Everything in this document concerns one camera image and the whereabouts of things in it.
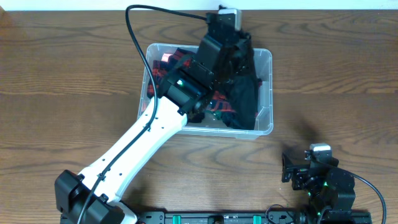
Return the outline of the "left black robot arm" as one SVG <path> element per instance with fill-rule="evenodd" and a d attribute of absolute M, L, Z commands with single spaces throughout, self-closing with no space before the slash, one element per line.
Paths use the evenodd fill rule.
<path fill-rule="evenodd" d="M 201 113 L 216 88 L 240 71 L 243 44 L 237 9 L 204 17 L 208 31 L 195 54 L 185 55 L 160 83 L 144 114 L 98 160 L 75 174 L 63 171 L 55 181 L 57 210 L 71 223 L 136 223 L 122 203 L 133 178 L 158 148 Z"/>

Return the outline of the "large black garment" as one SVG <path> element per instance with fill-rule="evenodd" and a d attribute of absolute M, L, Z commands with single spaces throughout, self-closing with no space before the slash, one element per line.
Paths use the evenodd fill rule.
<path fill-rule="evenodd" d="M 251 35 L 237 51 L 233 60 L 233 75 L 224 81 L 212 98 L 212 113 L 216 110 L 227 112 L 223 122 L 228 128 L 253 130 L 258 115 L 259 79 L 254 65 L 254 49 Z"/>

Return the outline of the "red navy plaid shirt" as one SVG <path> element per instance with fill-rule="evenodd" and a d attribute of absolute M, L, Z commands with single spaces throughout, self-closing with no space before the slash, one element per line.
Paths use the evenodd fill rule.
<path fill-rule="evenodd" d="M 195 60 L 196 53 L 178 48 L 169 63 L 154 60 L 151 72 L 156 84 L 150 84 L 147 95 L 166 97 L 178 107 L 181 115 L 194 117 L 212 111 L 212 98 L 224 81 L 214 81 L 212 73 Z"/>

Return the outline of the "dark green garment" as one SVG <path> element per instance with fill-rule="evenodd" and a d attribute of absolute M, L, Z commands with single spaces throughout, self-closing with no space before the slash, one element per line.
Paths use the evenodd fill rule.
<path fill-rule="evenodd" d="M 228 114 L 227 112 L 216 110 L 213 112 L 213 116 L 222 122 L 226 121 L 228 119 Z"/>

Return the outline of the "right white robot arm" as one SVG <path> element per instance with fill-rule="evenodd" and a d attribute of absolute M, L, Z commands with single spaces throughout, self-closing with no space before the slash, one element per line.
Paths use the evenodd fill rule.
<path fill-rule="evenodd" d="M 330 152 L 305 151 L 308 164 L 294 164 L 282 155 L 282 181 L 308 195 L 308 205 L 296 212 L 295 223 L 353 223 L 354 178 L 338 168 Z"/>

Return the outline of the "coral pink printed shirt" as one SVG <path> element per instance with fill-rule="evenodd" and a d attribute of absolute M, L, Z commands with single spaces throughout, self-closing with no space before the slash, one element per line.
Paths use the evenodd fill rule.
<path fill-rule="evenodd" d="M 173 59 L 173 57 L 174 57 L 174 54 L 164 53 L 164 54 L 162 55 L 161 61 L 162 61 L 162 62 L 169 63 L 169 61 L 170 61 L 171 59 Z"/>

